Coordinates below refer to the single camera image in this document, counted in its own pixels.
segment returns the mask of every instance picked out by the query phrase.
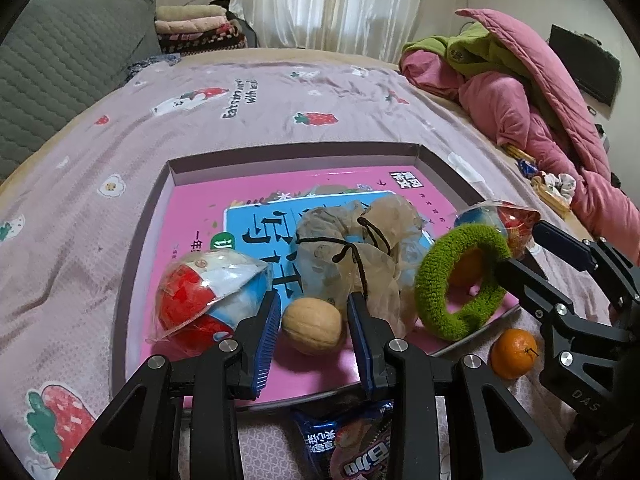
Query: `pink comforter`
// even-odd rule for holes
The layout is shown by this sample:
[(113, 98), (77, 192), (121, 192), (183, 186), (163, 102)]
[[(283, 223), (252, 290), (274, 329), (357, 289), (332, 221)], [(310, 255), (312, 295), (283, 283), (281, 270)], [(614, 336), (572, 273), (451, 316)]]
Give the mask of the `pink comforter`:
[(458, 100), (476, 127), (498, 145), (510, 143), (524, 150), (547, 173), (573, 176), (577, 188), (572, 210), (580, 222), (640, 264), (640, 212), (610, 184), (607, 155), (584, 99), (558, 56), (532, 28), (497, 10), (462, 9), (457, 14), (481, 22), (524, 63), (565, 131), (551, 130), (529, 105), (522, 84), (510, 76), (485, 72), (464, 82), (437, 54), (424, 51), (403, 56), (402, 73), (419, 88)]

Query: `green plush ring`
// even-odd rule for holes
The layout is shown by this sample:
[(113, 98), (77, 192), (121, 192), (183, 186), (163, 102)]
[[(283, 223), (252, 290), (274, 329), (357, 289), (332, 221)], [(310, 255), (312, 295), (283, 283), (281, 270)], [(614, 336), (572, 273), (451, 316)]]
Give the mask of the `green plush ring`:
[[(480, 291), (455, 314), (447, 312), (448, 279), (462, 255), (478, 247), (488, 265)], [(459, 341), (478, 330), (502, 303), (506, 291), (492, 273), (494, 264), (511, 257), (507, 241), (493, 227), (462, 224), (436, 240), (415, 275), (415, 305), (424, 326), (447, 341)]]

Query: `tv screen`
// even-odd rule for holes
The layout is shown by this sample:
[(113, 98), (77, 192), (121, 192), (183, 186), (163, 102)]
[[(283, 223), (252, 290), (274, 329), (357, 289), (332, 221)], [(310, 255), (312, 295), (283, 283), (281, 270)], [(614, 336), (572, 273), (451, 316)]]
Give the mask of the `tv screen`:
[(557, 25), (549, 46), (558, 54), (578, 88), (611, 106), (620, 81), (620, 62), (597, 43)]

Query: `plastic wrap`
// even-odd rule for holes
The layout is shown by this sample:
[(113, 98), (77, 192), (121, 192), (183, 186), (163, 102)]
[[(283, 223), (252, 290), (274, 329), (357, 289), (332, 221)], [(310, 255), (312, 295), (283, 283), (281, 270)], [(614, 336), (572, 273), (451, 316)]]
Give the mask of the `plastic wrap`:
[(414, 277), (426, 248), (422, 219), (404, 197), (382, 196), (367, 209), (358, 201), (311, 209), (296, 234), (306, 296), (346, 316), (348, 294), (362, 292), (371, 315), (386, 319), (396, 337), (414, 327)]
[(527, 246), (533, 243), (533, 225), (539, 220), (540, 213), (535, 209), (502, 200), (488, 200), (458, 211), (454, 226), (486, 224), (495, 227), (507, 240), (511, 254), (520, 258)]
[(150, 340), (198, 355), (255, 316), (271, 288), (271, 267), (231, 249), (193, 252), (167, 267), (156, 295)]

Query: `white curtain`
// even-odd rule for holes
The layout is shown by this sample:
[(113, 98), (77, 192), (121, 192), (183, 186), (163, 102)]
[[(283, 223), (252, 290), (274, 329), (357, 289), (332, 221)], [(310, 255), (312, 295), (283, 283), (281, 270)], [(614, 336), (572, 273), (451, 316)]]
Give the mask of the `white curtain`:
[(315, 48), (397, 62), (420, 0), (231, 0), (260, 46)]

